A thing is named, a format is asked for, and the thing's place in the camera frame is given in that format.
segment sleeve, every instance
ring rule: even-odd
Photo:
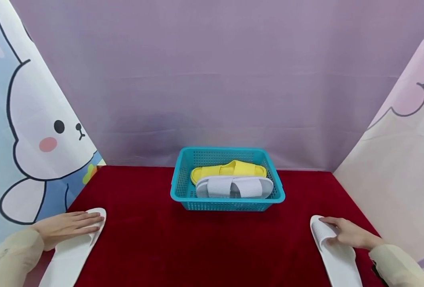
[[[25,229],[0,245],[0,286],[22,287],[25,277],[38,263],[44,242],[39,233]]]
[[[384,244],[370,252],[376,269],[390,287],[424,287],[424,271],[405,251]]]

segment cartoon bunny face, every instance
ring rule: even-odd
[[[87,164],[97,151],[43,61],[27,61],[10,87],[14,159],[28,176],[56,179]]]

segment white slipper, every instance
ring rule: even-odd
[[[105,218],[102,222],[91,225],[99,226],[100,229],[91,234],[60,242],[55,247],[54,256],[41,279],[39,287],[73,287],[75,285],[106,221],[106,211],[103,208],[93,208],[87,212],[100,212],[100,215]]]
[[[332,287],[362,287],[362,280],[355,263],[354,248],[342,244],[330,246],[326,239],[338,235],[338,229],[319,220],[323,216],[311,217],[311,232],[323,260],[323,265]]]
[[[272,193],[274,183],[258,176],[207,176],[196,183],[197,197],[225,199],[265,199]]]

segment blue plastic basket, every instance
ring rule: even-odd
[[[272,193],[266,199],[198,199],[196,187],[190,179],[195,167],[227,164],[237,159],[264,166],[267,178],[274,182]],[[282,182],[267,152],[258,148],[242,147],[184,147],[178,156],[172,177],[170,196],[187,210],[265,211],[273,203],[285,199]]]

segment pink cheek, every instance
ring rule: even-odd
[[[39,149],[43,152],[53,151],[57,146],[57,140],[53,137],[47,137],[39,142]]]

